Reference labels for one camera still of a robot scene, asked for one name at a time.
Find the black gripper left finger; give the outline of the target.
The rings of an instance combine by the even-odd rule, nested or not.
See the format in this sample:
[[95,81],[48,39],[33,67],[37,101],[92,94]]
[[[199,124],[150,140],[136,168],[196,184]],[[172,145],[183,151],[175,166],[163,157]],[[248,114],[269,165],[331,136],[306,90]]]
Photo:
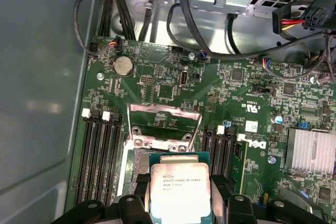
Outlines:
[[121,196],[109,206],[98,200],[86,200],[53,223],[150,223],[151,217],[145,208],[149,182],[150,174],[139,174],[134,194]]

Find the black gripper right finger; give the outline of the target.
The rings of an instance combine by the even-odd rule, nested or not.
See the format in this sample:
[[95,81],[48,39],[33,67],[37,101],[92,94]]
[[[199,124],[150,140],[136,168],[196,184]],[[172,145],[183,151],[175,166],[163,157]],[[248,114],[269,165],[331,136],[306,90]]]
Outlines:
[[325,223],[322,210],[301,207],[282,196],[262,207],[244,195],[232,194],[223,175],[211,176],[211,203],[215,223]]

